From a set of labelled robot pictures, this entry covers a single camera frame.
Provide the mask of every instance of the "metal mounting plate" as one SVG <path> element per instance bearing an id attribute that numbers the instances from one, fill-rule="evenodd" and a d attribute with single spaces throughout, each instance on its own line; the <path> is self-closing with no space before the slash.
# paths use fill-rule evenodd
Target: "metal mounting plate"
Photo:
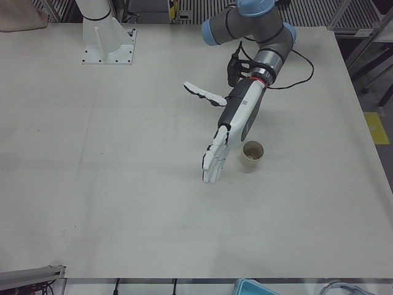
<path id="1" fill-rule="evenodd" d="M 128 32 L 132 39 L 132 45 L 122 45 L 118 51 L 112 52 L 104 58 L 99 45 L 86 45 L 85 53 L 82 57 L 83 65 L 130 65 L 133 61 L 134 48 L 136 43 L 136 30 Z"/>

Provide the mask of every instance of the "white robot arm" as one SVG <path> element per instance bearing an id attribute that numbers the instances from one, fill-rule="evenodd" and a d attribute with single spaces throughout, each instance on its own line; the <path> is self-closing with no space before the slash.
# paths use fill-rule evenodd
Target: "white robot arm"
<path id="1" fill-rule="evenodd" d="M 130 65 L 136 31 L 127 33 L 112 16 L 107 0 L 76 0 L 84 16 L 82 64 Z"/>

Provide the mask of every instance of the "wire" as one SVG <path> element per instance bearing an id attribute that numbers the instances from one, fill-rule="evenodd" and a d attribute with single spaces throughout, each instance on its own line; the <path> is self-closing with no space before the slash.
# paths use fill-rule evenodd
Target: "wire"
<path id="1" fill-rule="evenodd" d="M 268 89 L 274 89 L 274 90 L 289 89 L 289 88 L 292 88 L 292 87 L 295 86 L 295 85 L 302 84 L 302 83 L 306 83 L 306 82 L 310 81 L 311 78 L 314 76 L 314 65 L 313 65 L 313 63 L 311 62 L 311 60 L 309 60 L 308 58 L 306 58 L 304 55 L 298 53 L 298 52 L 297 52 L 296 50 L 294 50 L 294 49 L 292 49 L 291 51 L 292 51 L 294 54 L 297 54 L 299 57 L 304 58 L 304 59 L 309 63 L 309 65 L 311 66 L 311 69 L 312 69 L 312 70 L 311 70 L 311 74 L 308 76 L 307 79 L 301 80 L 301 81 L 296 82 L 296 83 L 293 83 L 293 84 L 291 84 L 291 85 L 289 85 L 289 86 L 285 86 L 285 87 L 270 87 L 270 86 L 268 86 L 268 87 L 267 87 Z"/>
<path id="2" fill-rule="evenodd" d="M 238 49 L 236 50 L 236 54 L 239 54 L 239 50 L 242 51 L 242 53 L 249 59 L 252 60 L 252 58 L 247 54 L 247 52 L 245 51 L 245 49 L 243 48 L 243 41 L 240 41 Z"/>
<path id="3" fill-rule="evenodd" d="M 337 288 L 341 288 L 341 289 L 345 289 L 350 291 L 351 293 L 349 293 L 349 295 L 355 295 L 355 294 L 363 294 L 363 295 L 375 295 L 371 292 L 368 292 L 366 290 L 363 290 L 361 287 L 359 286 L 355 286 L 349 283 L 345 283 L 343 281 L 335 281 L 333 283 L 330 283 L 328 285 L 326 285 L 325 287 L 323 287 L 321 289 L 321 292 L 319 292 L 319 295 L 326 295 L 328 293 L 329 290 L 331 289 L 337 289 Z"/>
<path id="4" fill-rule="evenodd" d="M 252 60 L 252 58 L 247 54 L 247 52 L 244 50 L 243 45 L 240 47 L 241 51 L 243 52 L 243 54 L 249 59 Z"/>
<path id="5" fill-rule="evenodd" d="M 119 287 L 120 278 L 116 280 L 115 290 L 113 290 L 113 295 L 117 295 L 119 292 L 117 291 L 117 287 Z"/>
<path id="6" fill-rule="evenodd" d="M 173 280 L 173 292 L 172 295 L 176 295 L 176 285 L 177 285 L 177 278 Z"/>
<path id="7" fill-rule="evenodd" d="M 231 7 L 231 6 L 236 7 L 236 2 L 229 3 L 227 6 L 224 7 L 224 9 Z"/>
<path id="8" fill-rule="evenodd" d="M 245 40 L 248 40 L 248 41 L 257 42 L 255 39 L 251 39 L 251 38 L 248 38 L 248 37 L 243 37 L 243 38 L 245 38 Z"/>

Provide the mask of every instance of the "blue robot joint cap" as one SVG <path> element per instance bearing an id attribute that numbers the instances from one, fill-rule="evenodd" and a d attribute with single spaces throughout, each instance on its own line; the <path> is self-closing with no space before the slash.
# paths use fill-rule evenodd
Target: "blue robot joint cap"
<path id="1" fill-rule="evenodd" d="M 244 17 L 267 14 L 275 5 L 274 0 L 238 0 L 238 11 Z"/>

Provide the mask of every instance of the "yellow floor marking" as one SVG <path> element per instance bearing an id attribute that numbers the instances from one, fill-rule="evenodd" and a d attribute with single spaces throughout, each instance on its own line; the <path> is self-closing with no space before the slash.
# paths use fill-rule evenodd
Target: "yellow floor marking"
<path id="1" fill-rule="evenodd" d="M 381 119 L 377 112 L 364 112 L 364 117 L 370 129 L 371 136 L 375 144 L 390 144 L 385 129 L 382 126 Z"/>

